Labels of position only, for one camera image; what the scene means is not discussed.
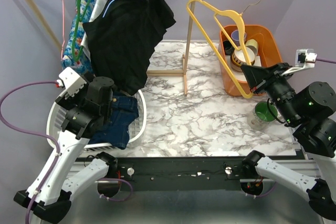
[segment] cup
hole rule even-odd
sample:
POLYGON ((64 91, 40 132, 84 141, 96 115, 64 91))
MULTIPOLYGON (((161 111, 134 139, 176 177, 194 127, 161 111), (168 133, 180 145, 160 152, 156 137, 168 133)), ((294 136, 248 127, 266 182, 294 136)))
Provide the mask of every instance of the cup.
POLYGON ((232 46, 231 42, 228 40, 223 41, 223 47, 224 47, 224 53, 225 55, 232 55, 234 52, 235 48, 232 46))
MULTIPOLYGON (((251 49, 249 49, 248 47, 246 48, 247 51, 247 56, 250 59, 251 65, 254 65, 254 63, 256 62, 255 60, 255 55, 253 53, 253 51, 251 49)), ((241 66, 246 64, 246 60, 244 57, 244 53, 242 50, 235 50, 234 53, 231 55, 231 67, 238 71, 238 72, 242 72, 241 70, 241 66)))
MULTIPOLYGON (((270 104, 269 108, 275 116, 278 116, 278 111, 274 105, 270 104)), ((247 124, 256 131, 263 130, 274 120, 274 116, 267 108, 267 102, 259 102, 253 110, 247 114, 247 124)))
MULTIPOLYGON (((240 46, 240 42, 239 42, 239 31, 238 30, 234 30, 231 33, 231 39, 233 40, 233 42, 236 44, 236 46, 240 46)), ((244 33, 244 43, 246 41, 246 33, 244 33)))
POLYGON ((255 39, 249 39, 248 41, 246 41, 245 43, 245 47, 251 49, 254 53, 254 56, 258 55, 258 42, 255 39))

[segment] green hanger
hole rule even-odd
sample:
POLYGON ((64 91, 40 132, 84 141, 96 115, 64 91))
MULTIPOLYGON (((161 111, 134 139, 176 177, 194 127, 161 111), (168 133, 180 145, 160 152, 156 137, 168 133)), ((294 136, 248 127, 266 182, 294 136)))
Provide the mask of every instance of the green hanger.
POLYGON ((79 22, 82 22, 83 17, 84 17, 84 15, 85 15, 85 13, 86 13, 88 7, 89 7, 89 4, 90 4, 90 1, 91 1, 91 0, 88 0, 88 4, 85 6, 85 9, 84 9, 84 12, 83 12, 83 15, 82 15, 82 16, 80 16, 80 2, 81 2, 81 1, 82 1, 82 0, 77 0, 77 2, 76 2, 76 5, 77 5, 77 12, 78 12, 78 14, 77 14, 77 19, 76 19, 75 32, 74 32, 74 34, 73 34, 72 45, 71 45, 72 56, 73 56, 73 58, 74 58, 74 61, 78 61, 78 60, 79 60, 79 56, 80 56, 80 55, 82 54, 82 52, 83 52, 83 46, 81 46, 80 49, 79 49, 78 54, 75 55, 76 36, 77 36, 77 31, 78 31, 78 24, 79 24, 79 22))

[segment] marble surface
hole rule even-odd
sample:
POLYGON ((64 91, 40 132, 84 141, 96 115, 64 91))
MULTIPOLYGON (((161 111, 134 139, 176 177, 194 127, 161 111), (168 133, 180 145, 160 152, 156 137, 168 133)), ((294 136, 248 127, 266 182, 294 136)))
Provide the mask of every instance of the marble surface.
MULTIPOLYGON (((184 42, 162 42, 149 69, 181 69, 184 42)), ((142 137, 117 157, 237 156, 258 150, 266 155, 295 155, 289 129, 272 123, 252 130, 246 114, 265 98, 230 97, 223 87, 219 61, 206 43, 192 43, 188 95, 181 77, 148 77, 142 90, 147 124, 142 137)))

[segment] black shirt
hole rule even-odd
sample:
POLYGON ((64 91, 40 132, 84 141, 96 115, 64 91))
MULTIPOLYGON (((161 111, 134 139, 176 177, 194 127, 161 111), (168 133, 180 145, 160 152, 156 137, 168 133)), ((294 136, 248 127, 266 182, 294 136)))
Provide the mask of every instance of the black shirt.
POLYGON ((175 24, 174 14, 164 0, 115 0, 103 18, 110 2, 93 22, 83 24, 92 68, 134 95, 147 81, 149 59, 175 24))

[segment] white laundry basket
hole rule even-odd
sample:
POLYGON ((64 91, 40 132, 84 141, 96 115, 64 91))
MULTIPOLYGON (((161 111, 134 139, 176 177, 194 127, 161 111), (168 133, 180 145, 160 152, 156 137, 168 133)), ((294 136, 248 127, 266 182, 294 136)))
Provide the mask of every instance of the white laundry basket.
MULTIPOLYGON (((146 127, 146 118, 147 118, 147 108, 145 98, 139 90, 134 97, 138 100, 138 110, 139 110, 139 117, 135 119, 129 125, 129 134, 130 140, 129 143, 134 142, 137 140, 145 130, 146 127)), ((61 131, 61 125, 65 119, 65 115, 67 110, 59 106, 56 102, 53 103, 51 110, 48 116, 47 122, 47 135, 51 135, 55 139, 58 138, 59 132, 61 131)), ((48 143, 55 148, 54 143, 48 139, 48 143)), ((84 152, 94 152, 94 151, 108 151, 114 149, 110 143, 102 143, 102 144, 88 144, 84 147, 84 152)))

